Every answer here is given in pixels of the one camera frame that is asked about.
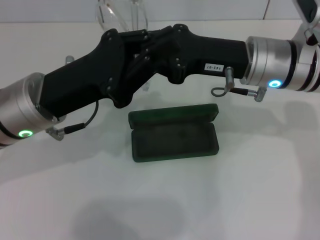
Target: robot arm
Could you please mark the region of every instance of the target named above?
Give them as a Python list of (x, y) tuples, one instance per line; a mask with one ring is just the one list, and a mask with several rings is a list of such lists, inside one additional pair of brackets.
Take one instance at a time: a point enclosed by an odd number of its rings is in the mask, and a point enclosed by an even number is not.
[[(103, 98), (116, 108), (126, 107), (155, 73), (172, 84), (192, 74), (226, 77), (226, 93), (254, 96), (257, 102), (267, 88), (320, 92), (320, 0), (294, 4), (303, 24), (293, 40), (249, 37), (245, 43), (202, 37), (182, 24), (158, 31), (112, 29), (88, 55), (0, 90), (0, 148), (54, 130), (68, 113)], [(259, 90), (234, 88), (234, 78)]]

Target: transparent plastic object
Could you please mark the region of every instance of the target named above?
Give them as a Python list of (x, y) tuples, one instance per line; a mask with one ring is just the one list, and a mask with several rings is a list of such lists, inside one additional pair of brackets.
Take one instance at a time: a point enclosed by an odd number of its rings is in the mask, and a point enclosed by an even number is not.
[(117, 29), (119, 33), (148, 29), (143, 0), (98, 0), (95, 15), (105, 32), (110, 29)]

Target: white table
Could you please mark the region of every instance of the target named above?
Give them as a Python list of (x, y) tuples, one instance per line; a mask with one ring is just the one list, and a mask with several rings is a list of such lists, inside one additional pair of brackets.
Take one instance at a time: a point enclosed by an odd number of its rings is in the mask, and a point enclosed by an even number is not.
[[(291, 39), (299, 21), (183, 22), (198, 35)], [(151, 23), (158, 29), (173, 22)], [(0, 87), (49, 73), (98, 44), (96, 23), (0, 24)], [(2, 240), (318, 240), (320, 94), (270, 89), (211, 96), (224, 79), (151, 80), (132, 104), (101, 100), (62, 142), (44, 132), (0, 152)], [(128, 113), (217, 103), (217, 156), (135, 163)], [(90, 117), (94, 105), (62, 126)]]

